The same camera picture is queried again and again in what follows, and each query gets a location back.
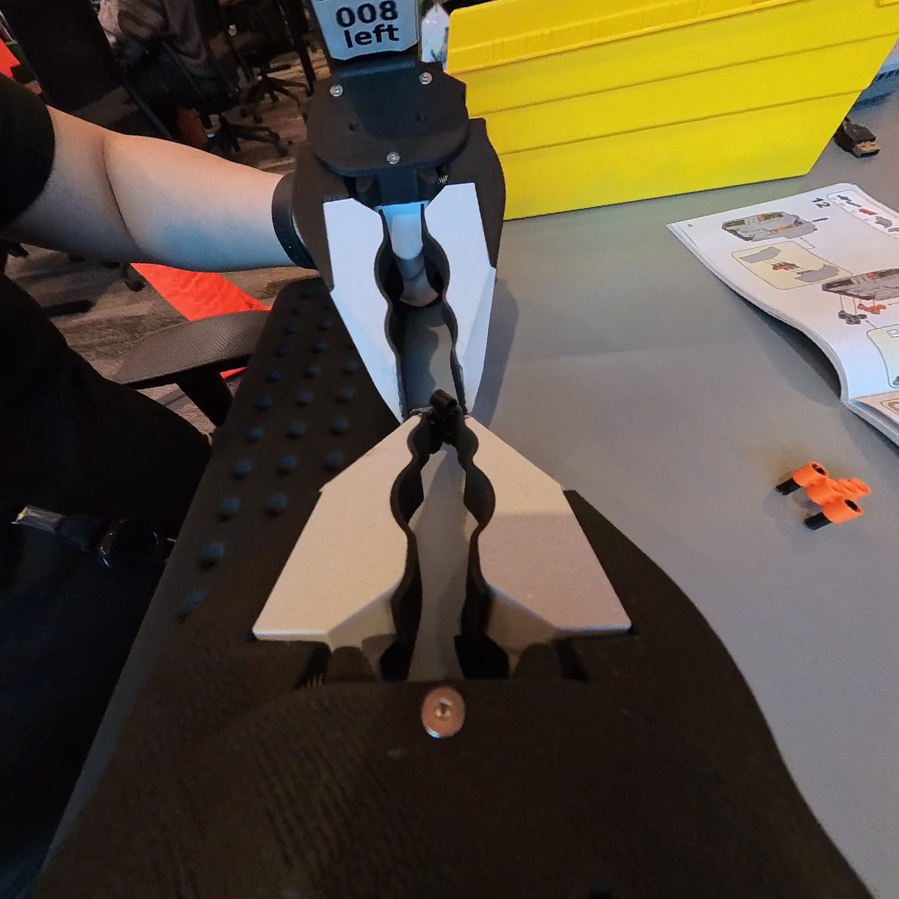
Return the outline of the orange connector with black pins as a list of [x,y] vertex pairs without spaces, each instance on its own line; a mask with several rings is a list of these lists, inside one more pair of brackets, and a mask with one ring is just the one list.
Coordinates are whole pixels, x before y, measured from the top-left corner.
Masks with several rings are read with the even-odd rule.
[[818,511],[803,520],[809,531],[859,518],[863,514],[860,502],[871,493],[870,487],[858,478],[832,478],[815,460],[799,467],[774,488],[784,496],[801,491],[817,507]]

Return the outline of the grey desk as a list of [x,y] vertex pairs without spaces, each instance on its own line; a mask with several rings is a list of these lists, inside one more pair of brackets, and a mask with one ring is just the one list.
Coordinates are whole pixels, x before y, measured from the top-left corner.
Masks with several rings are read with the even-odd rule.
[[[859,180],[510,223],[476,415],[576,492],[635,635],[523,677],[303,683],[175,774],[142,824],[53,857],[39,897],[897,897],[897,455],[823,355],[720,284],[672,219]],[[775,485],[815,460],[863,514]]]

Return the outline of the black dimpled edge pad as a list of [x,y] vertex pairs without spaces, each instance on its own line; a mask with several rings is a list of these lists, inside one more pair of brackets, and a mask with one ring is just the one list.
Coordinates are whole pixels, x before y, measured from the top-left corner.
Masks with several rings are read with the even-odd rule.
[[221,736],[324,673],[321,643],[253,624],[319,492],[399,426],[319,279],[268,312],[84,772],[51,843],[101,848],[150,816],[175,774],[224,767]]

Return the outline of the grey blue device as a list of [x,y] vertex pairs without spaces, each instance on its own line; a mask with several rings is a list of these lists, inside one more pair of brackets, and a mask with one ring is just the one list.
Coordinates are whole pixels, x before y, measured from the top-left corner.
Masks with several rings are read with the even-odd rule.
[[853,104],[853,109],[858,109],[872,104],[880,103],[892,96],[898,90],[898,56],[891,53],[882,63],[876,76],[859,95]]

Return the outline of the black USB plug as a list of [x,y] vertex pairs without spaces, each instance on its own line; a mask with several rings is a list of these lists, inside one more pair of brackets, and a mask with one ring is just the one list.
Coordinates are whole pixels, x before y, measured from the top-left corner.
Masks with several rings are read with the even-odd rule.
[[833,142],[838,148],[856,159],[876,156],[881,151],[877,136],[864,125],[860,125],[845,117],[833,135]]

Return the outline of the black wristband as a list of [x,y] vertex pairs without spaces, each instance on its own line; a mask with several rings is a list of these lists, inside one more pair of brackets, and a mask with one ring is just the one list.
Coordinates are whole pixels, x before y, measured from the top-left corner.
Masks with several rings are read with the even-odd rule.
[[317,265],[304,244],[293,209],[294,173],[283,174],[273,191],[271,212],[275,237],[292,264],[309,271]]

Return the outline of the open instruction booklet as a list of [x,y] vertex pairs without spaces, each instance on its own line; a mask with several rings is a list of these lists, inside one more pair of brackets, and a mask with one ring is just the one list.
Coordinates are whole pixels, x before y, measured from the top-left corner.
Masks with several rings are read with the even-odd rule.
[[898,443],[898,213],[855,184],[668,225],[835,368],[850,411]]

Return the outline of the person's black clothing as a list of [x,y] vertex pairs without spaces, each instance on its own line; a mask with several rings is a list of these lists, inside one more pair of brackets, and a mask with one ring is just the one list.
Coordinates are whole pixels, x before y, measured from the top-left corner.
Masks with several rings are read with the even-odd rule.
[[[50,108],[2,77],[2,227],[37,198]],[[102,376],[2,274],[2,897],[41,869],[161,570],[107,568],[12,525],[24,506],[174,538],[209,458],[180,415]]]

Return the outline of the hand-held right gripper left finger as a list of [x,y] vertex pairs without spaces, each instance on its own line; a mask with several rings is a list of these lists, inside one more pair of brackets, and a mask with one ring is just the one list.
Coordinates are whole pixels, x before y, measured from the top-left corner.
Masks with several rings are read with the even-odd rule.
[[406,680],[421,621],[411,520],[432,423],[415,414],[320,489],[253,624],[261,641],[362,651],[382,680]]

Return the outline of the red floor sheet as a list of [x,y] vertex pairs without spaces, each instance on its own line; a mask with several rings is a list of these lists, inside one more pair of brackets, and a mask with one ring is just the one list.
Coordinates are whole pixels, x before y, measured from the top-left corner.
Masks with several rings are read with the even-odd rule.
[[[269,308],[218,273],[189,273],[155,264],[137,264],[143,276],[184,320]],[[226,377],[237,372],[227,372]]]

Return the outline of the person's left hand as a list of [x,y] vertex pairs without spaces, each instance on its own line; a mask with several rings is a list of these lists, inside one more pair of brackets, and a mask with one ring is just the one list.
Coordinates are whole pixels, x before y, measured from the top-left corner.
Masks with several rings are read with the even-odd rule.
[[432,287],[428,280],[426,259],[423,253],[415,258],[406,259],[397,256],[398,270],[402,278],[400,300],[411,308],[421,309],[430,306],[440,298],[440,291]]

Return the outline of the black cross connector piece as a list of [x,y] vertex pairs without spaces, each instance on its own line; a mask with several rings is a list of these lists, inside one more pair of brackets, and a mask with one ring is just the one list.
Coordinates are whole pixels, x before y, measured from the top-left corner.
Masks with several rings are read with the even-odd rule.
[[435,454],[444,446],[456,448],[465,423],[465,411],[458,400],[443,389],[434,390],[426,405],[411,410],[411,445],[419,454]]

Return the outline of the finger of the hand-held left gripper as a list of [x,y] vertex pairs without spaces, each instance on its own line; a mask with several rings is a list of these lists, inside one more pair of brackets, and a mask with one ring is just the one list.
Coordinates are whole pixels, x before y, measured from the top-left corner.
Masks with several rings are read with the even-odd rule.
[[422,235],[443,281],[457,399],[475,405],[484,373],[496,268],[474,184],[446,185],[422,213]]
[[391,332],[394,309],[379,270],[388,244],[385,220],[355,199],[328,201],[323,212],[333,304],[389,411],[405,421],[405,387]]

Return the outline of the yellow plastic bin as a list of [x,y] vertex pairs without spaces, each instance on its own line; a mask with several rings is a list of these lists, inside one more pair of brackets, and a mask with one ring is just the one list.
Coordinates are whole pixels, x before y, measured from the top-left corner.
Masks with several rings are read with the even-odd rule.
[[448,67],[525,219],[807,174],[897,33],[891,1],[488,2]]

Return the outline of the person's left forearm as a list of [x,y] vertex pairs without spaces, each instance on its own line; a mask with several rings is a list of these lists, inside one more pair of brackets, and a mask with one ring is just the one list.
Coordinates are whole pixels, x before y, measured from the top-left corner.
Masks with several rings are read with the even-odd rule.
[[223,273],[291,264],[273,226],[277,174],[50,109],[51,173],[2,237],[105,261]]

